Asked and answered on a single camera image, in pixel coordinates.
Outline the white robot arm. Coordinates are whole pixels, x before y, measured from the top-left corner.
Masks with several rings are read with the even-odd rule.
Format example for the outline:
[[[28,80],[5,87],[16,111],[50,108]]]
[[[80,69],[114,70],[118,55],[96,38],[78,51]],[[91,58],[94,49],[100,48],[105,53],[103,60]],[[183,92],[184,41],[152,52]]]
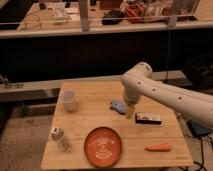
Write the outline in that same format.
[[[213,128],[213,95],[161,83],[151,79],[151,75],[151,66],[139,62],[121,76],[123,98],[128,106],[135,106],[144,95]]]

